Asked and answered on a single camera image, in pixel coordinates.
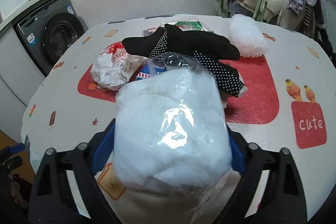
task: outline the transparent plastic packaging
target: transparent plastic packaging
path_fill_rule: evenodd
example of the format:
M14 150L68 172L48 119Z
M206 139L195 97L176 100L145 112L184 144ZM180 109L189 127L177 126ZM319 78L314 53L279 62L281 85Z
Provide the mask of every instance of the transparent plastic packaging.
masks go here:
M155 73L158 64L166 71ZM216 81L198 60L175 53L146 65L151 77L117 94L115 175L125 187L212 200L232 159Z

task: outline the white cabinet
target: white cabinet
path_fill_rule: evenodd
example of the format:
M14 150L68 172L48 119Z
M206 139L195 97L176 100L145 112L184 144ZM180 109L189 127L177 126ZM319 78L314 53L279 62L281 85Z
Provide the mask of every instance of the white cabinet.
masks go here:
M45 79L12 27L0 37L0 77L26 106Z
M0 79L0 130L21 143L22 117L26 106Z

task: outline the table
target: table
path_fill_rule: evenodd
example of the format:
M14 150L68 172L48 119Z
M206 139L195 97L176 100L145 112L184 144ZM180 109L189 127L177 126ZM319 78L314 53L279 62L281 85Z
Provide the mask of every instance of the table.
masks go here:
M230 24L230 19L216 16L141 18L99 24L79 38L39 87L23 117L21 138L25 140L28 135L31 149L36 153L35 165L47 148L71 150L103 131L115 117L115 94L102 94L101 90L88 88L89 68L104 48L125 37L142 36L144 29L163 22L183 19L197 19L223 36L227 36ZM224 61L238 68L249 88L243 98L229 98L226 120L232 130L263 149L279 151L287 147L291 150L301 175L308 218L311 218L336 182L336 165L333 164L336 70L314 40L277 26L257 24L269 36L270 49L265 57ZM300 88L299 99L292 97L286 80ZM314 91L316 103L311 102L314 101L311 93L306 93L305 89L309 88ZM68 172L68 177L76 204L85 212L74 175ZM267 171L264 171L248 215L256 211L266 179ZM212 223L238 180L239 175L232 171L222 193L196 223ZM103 193L123 223L135 223L135 220L137 223L188 223L190 215L185 212L195 206L194 201L180 196L167 198L127 189L114 201Z

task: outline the washing machine door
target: washing machine door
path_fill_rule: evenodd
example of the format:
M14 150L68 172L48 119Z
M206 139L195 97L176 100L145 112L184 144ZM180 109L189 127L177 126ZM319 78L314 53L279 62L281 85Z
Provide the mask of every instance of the washing machine door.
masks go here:
M56 63L83 34L83 26L75 15L59 13L46 26L43 46Z

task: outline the wooden floor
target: wooden floor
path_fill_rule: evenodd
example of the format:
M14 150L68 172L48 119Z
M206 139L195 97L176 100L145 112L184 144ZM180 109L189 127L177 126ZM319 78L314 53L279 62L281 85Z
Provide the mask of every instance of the wooden floor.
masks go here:
M8 145L16 145L17 143L9 138L6 134L0 131L0 150ZM35 173L30 165L28 155L25 151L18 154L22 160L23 165L12 171L12 174L19 174L19 176L31 183L33 183Z

